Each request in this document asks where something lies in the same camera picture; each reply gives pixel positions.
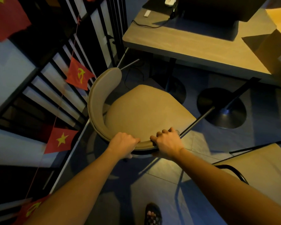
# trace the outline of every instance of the sandal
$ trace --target sandal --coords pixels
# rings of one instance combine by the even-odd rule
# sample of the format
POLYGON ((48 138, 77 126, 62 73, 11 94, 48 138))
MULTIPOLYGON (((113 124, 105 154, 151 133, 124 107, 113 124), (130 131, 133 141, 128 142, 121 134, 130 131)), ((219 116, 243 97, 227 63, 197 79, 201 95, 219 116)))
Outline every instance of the sandal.
POLYGON ((156 204, 147 204, 144 225, 162 225, 161 211, 156 204))

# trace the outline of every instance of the floor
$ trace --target floor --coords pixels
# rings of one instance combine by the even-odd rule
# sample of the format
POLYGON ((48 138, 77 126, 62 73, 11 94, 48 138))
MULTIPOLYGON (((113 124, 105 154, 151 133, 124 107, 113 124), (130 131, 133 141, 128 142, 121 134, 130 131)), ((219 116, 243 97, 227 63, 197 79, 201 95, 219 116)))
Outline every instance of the floor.
MULTIPOLYGON (((139 63, 123 71, 123 80, 106 100, 116 98, 138 84, 158 85, 148 79, 149 64, 139 63)), ((167 63, 156 60, 154 73, 165 71, 167 63)), ((244 81, 208 71, 176 65, 175 77, 185 85, 184 107, 195 117, 198 94, 205 88, 236 90, 244 81)), ((203 120, 182 140, 185 147, 209 163, 231 157, 228 152, 281 140, 281 89, 259 84, 241 97, 247 109, 247 120, 236 129, 226 130, 203 120)), ((106 149, 91 125, 86 128, 58 185, 93 162, 106 149)), ((161 208, 163 224, 225 224, 195 183, 174 162, 165 159, 132 158, 120 161, 105 183, 85 224, 143 224, 146 204, 161 208)))

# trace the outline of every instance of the white mouse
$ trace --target white mouse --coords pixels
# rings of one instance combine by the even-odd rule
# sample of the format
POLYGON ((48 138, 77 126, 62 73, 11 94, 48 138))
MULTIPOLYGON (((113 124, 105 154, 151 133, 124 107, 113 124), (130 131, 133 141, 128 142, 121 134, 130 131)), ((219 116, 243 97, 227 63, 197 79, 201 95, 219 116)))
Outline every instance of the white mouse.
POLYGON ((172 7, 175 4, 176 0, 165 0, 165 5, 172 7))

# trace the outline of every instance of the mouse pad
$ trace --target mouse pad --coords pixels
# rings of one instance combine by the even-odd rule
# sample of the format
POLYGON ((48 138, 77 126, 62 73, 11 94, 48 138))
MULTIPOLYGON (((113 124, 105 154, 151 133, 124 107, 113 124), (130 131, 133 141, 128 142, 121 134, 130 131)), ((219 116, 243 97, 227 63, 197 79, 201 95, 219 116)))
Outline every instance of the mouse pad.
POLYGON ((165 0, 149 0, 146 4, 143 5, 143 8, 166 15, 171 15, 173 8, 175 8, 177 4, 178 0, 176 0, 174 6, 168 7, 165 5, 165 0))

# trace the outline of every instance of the chair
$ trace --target chair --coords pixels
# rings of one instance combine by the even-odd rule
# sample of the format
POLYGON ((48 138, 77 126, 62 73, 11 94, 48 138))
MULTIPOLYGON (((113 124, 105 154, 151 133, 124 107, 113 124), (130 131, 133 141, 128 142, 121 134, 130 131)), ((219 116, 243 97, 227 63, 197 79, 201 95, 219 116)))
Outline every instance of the chair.
POLYGON ((141 139, 135 151, 149 154, 150 150, 156 148, 150 141, 151 135, 170 127, 183 132, 196 120, 169 93, 147 85, 138 85, 110 106, 104 121, 104 102, 121 79, 120 69, 108 69, 97 78, 89 93, 90 122, 103 139, 110 141, 116 133, 126 132, 141 139))
POLYGON ((237 173, 241 173, 249 185, 281 205, 281 148, 277 144, 249 151, 214 165, 232 166, 238 172, 224 170, 238 177, 237 173))

